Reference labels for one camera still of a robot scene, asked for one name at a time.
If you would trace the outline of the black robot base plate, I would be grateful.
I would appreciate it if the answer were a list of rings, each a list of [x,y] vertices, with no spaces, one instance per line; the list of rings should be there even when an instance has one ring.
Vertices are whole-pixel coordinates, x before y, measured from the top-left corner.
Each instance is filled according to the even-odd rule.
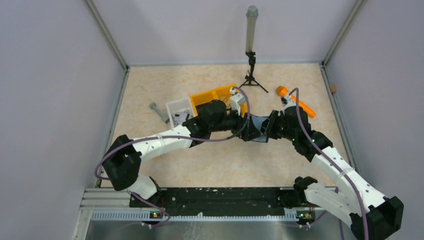
[[[168,187],[148,199],[172,217],[294,217],[312,220],[316,207],[297,198],[291,187]]]

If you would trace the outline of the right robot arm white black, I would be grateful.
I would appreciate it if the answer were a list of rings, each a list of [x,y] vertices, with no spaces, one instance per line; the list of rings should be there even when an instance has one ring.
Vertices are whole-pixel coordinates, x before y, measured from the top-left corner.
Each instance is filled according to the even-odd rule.
[[[325,209],[348,225],[358,240],[385,240],[401,228],[404,204],[374,188],[341,156],[321,132],[312,130],[302,108],[273,110],[260,131],[270,139],[287,139],[294,149],[323,171],[341,193],[327,189],[312,177],[295,180],[293,200]]]

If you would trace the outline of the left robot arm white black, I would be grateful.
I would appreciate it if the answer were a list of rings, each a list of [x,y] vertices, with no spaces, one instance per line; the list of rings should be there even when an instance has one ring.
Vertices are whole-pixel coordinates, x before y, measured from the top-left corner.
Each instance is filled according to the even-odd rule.
[[[197,116],[170,130],[141,138],[117,137],[101,160],[113,189],[134,192],[147,206],[156,206],[161,198],[159,188],[151,177],[139,173],[141,165],[172,151],[213,142],[214,132],[230,131],[232,138],[239,137],[249,126],[249,112],[243,111],[243,106],[248,108],[249,103],[239,94],[230,98],[230,108],[221,100],[212,100]]]

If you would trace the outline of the blue leather card holder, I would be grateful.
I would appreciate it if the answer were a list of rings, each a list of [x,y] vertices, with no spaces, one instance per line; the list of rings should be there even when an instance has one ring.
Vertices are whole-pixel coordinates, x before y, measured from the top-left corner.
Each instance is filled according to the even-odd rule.
[[[268,143],[269,138],[262,133],[262,125],[265,120],[268,119],[267,116],[257,116],[251,115],[251,120],[249,124],[248,132],[248,142],[257,142],[257,143]]]

